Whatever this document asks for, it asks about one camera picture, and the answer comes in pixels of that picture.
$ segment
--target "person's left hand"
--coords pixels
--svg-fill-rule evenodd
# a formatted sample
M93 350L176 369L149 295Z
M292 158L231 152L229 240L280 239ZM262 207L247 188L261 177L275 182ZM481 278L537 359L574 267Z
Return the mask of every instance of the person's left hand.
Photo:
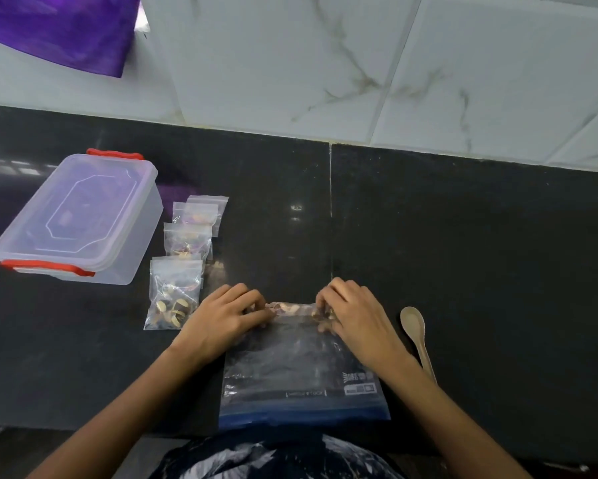
M258 290L246 284L223 285L204 299L170 348L190 365L202 367L226 351L246 331L275 317Z

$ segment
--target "purple curtain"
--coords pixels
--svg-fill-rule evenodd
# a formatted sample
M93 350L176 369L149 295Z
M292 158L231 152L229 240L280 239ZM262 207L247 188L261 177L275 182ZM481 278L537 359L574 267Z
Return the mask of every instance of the purple curtain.
M121 77L139 0L0 0L0 43L56 64Z

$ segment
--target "beige spoon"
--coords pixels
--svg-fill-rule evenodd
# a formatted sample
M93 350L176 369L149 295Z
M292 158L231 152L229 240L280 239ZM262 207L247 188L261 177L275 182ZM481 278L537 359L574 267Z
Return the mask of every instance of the beige spoon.
M430 375L430 378L436 383L436 376L432 370L432 363L430 357L425 349L425 322L423 316L417 308L408 306L401 310L401 326L406 331L407 336L414 342L416 351L421 358L421 366L423 370Z

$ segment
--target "black countertop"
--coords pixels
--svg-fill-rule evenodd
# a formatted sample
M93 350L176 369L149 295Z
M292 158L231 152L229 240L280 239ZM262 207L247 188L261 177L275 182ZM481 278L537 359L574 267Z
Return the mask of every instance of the black countertop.
M333 273L354 278L394 322L421 310L439 384L511 453L598 462L598 173L0 107L0 234L88 147L143 153L165 206L231 198L204 294L244 281L308 303ZM168 345L174 332L142 330L162 238L128 286L0 268L1 425L76 429ZM215 432L222 367L153 433ZM390 423L329 432L431 451L386 395Z

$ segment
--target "spoon handle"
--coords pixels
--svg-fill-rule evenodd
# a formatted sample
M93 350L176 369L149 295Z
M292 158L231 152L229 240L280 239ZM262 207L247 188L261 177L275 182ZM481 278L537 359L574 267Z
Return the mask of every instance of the spoon handle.
M419 341L415 344L416 350L419 354L419 358L421 358L421 366L423 367L423 370L428 374L432 381L437 383L436 376L434 375L434 370L432 370L432 362L430 361L430 356L428 356L427 349L425 349L425 343L423 343L423 341Z

